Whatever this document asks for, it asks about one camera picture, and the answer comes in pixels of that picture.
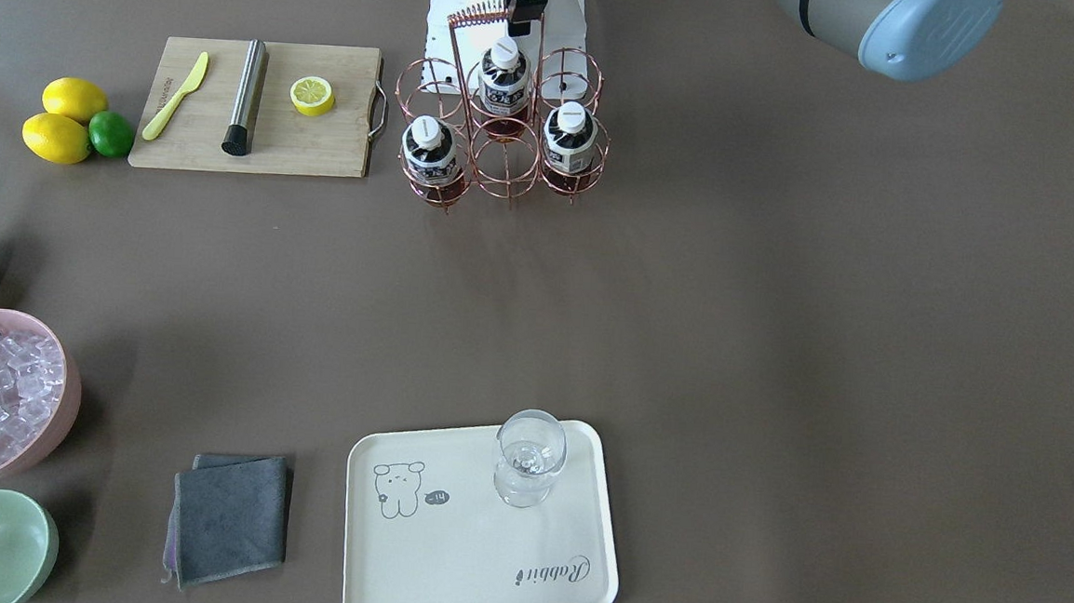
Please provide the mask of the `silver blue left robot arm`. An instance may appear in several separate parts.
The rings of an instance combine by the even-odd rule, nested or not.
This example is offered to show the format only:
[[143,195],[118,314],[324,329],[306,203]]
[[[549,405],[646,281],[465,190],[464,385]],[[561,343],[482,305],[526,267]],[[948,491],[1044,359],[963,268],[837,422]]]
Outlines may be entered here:
[[934,77],[987,35],[1006,0],[775,0],[811,38],[888,78]]

